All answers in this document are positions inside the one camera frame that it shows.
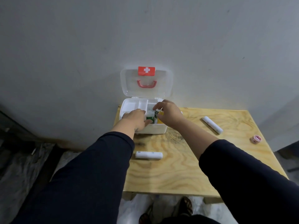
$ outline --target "white cross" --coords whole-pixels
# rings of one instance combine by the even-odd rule
[[[148,67],[143,69],[145,71],[145,73],[148,73],[150,71],[150,69]]]

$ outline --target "dark shirt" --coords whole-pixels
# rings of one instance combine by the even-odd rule
[[[134,146],[123,133],[104,134],[12,223],[116,223]],[[212,143],[199,166],[238,223],[299,223],[299,187],[232,143]]]

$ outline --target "transparent lid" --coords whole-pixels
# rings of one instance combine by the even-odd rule
[[[140,73],[140,69],[142,71],[144,69],[147,73]],[[139,67],[139,74],[138,69],[123,69],[121,71],[121,87],[126,96],[145,98],[169,97],[172,84],[173,75],[171,71],[155,70],[154,67]]]

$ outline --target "sandal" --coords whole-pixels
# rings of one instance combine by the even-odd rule
[[[190,217],[192,214],[193,210],[191,200],[188,197],[183,196],[175,206],[172,216],[186,215]]]
[[[138,224],[152,224],[150,216],[152,216],[152,205],[140,216]]]

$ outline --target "wood grain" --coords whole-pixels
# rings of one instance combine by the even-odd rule
[[[183,115],[219,139],[226,139],[237,147],[253,155],[286,177],[269,145],[247,110],[222,110],[203,108],[180,108]],[[115,122],[119,120],[119,111]],[[224,132],[218,135],[201,118],[208,116]],[[254,145],[250,137],[260,135],[262,142]],[[124,191],[154,194],[179,194],[219,197],[208,177],[201,171],[183,137],[174,129],[165,134],[134,136],[135,151],[163,152],[161,160],[138,160],[133,154],[127,171]]]

